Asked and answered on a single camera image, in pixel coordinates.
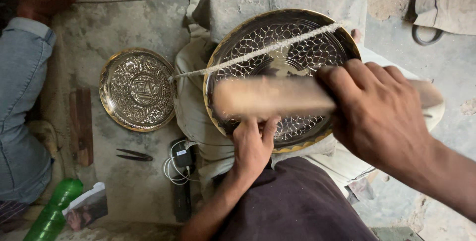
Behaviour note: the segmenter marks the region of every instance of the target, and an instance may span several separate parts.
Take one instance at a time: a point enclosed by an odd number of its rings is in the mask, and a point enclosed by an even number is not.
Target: left hand
[[[235,144],[235,164],[232,170],[238,177],[246,177],[253,182],[261,174],[274,149],[274,133],[281,117],[271,117],[262,130],[257,118],[243,120],[233,132]]]

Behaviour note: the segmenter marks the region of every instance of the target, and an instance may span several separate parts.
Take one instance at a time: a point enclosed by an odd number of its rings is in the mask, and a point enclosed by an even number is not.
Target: green plastic bottle
[[[50,201],[43,208],[23,241],[54,241],[66,224],[63,209],[80,196],[82,191],[83,183],[80,180],[69,178],[58,183]]]

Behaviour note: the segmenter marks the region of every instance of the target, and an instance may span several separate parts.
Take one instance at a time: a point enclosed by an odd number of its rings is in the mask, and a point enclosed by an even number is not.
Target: denim pants leg
[[[19,17],[0,38],[0,201],[31,203],[51,179],[50,154],[24,122],[45,81],[55,40],[48,26]]]

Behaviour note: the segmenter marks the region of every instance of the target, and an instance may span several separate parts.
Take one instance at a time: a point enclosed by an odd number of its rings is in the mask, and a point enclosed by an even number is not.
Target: twisted rope
[[[215,71],[218,71],[220,69],[227,68],[231,65],[234,65],[235,63],[244,62],[244,61],[247,61],[247,60],[249,60],[253,57],[256,57],[256,56],[259,56],[259,55],[262,55],[262,54],[267,54],[270,51],[277,50],[281,47],[289,46],[292,43],[300,42],[300,41],[312,38],[314,36],[317,36],[317,35],[325,33],[325,32],[334,32],[334,31],[337,30],[337,28],[343,27],[346,24],[347,24],[346,21],[340,21],[340,22],[332,23],[330,25],[325,25],[325,26],[322,26],[322,27],[320,27],[318,29],[315,29],[313,31],[309,31],[305,34],[301,34],[301,35],[298,35],[298,36],[295,36],[295,37],[292,37],[292,38],[289,38],[289,39],[285,39],[285,40],[273,43],[270,46],[265,47],[263,49],[245,54],[245,55],[240,56],[240,57],[236,57],[235,59],[229,60],[227,62],[218,64],[218,65],[215,65],[215,66],[212,66],[212,67],[208,67],[208,68],[193,71],[193,72],[178,74],[178,75],[175,75],[175,76],[170,76],[169,77],[169,82],[172,82],[173,79],[179,79],[179,78],[183,78],[183,77],[191,77],[191,76],[199,76],[199,75],[210,74],[212,72],[215,72]]]

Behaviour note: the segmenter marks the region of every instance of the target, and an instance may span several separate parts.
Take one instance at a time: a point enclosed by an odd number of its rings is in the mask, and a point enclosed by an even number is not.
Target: engraved brass plate
[[[334,20],[321,13],[301,9],[282,9],[259,14],[233,29],[213,52],[207,67],[235,59],[272,43],[330,25]],[[342,65],[358,58],[357,46],[344,28],[325,32],[287,47],[256,56],[245,62],[205,75],[205,107],[212,122],[226,135],[232,134],[239,121],[223,119],[213,108],[213,90],[220,80],[246,79],[250,76],[313,76],[323,65]],[[282,118],[274,136],[276,148],[320,140],[328,134],[330,121],[325,117],[292,116]]]
[[[111,56],[101,71],[99,96],[108,114],[121,126],[149,132],[175,115],[176,88],[168,82],[172,65],[157,53],[131,48]]]

